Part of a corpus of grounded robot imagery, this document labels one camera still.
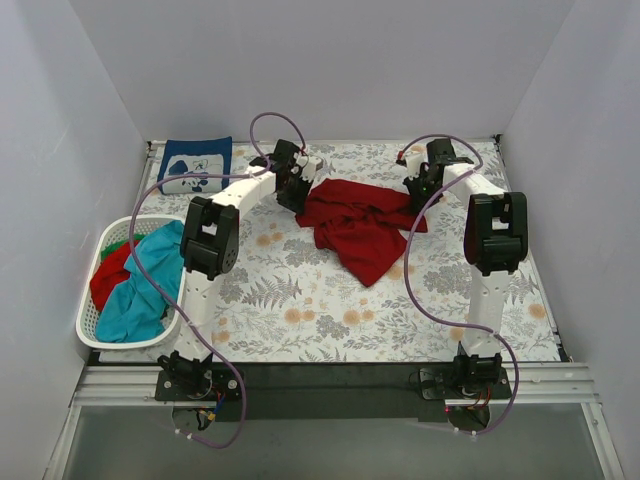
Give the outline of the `dark red t-shirt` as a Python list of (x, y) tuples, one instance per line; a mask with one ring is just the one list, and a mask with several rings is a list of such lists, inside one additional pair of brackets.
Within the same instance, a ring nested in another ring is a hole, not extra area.
[(297, 224), (313, 230), (315, 245), (336, 253), (363, 286), (374, 285), (404, 254), (416, 222), (410, 196), (399, 191), (327, 179), (310, 191)]

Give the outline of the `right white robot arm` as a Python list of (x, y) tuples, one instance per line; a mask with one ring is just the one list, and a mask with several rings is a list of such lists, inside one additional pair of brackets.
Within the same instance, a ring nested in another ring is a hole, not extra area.
[(463, 251), (470, 266), (468, 319), (460, 324), (463, 337), (450, 362), (422, 368), (416, 376), (426, 400), (460, 399), (472, 407), (492, 397), (509, 399), (514, 393), (502, 366), (501, 354), (510, 348), (501, 336), (507, 289), (528, 255), (527, 199), (506, 191), (484, 177), (480, 154), (456, 155), (449, 136), (424, 136), (425, 150), (411, 144), (396, 157), (405, 167), (403, 181), (410, 206), (419, 220), (445, 193), (466, 208)]

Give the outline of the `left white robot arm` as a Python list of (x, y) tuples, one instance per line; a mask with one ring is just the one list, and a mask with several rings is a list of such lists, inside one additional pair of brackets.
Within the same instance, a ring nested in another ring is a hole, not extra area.
[(237, 261), (240, 220), (270, 195), (281, 206), (301, 214), (322, 166), (321, 159), (280, 140), (273, 153), (252, 160), (241, 178), (224, 190), (191, 200), (180, 246), (184, 276), (178, 305), (185, 324), (174, 351), (158, 358), (168, 382), (182, 395), (200, 400), (214, 389), (238, 388), (234, 374), (213, 372), (208, 315), (219, 299), (224, 276)]

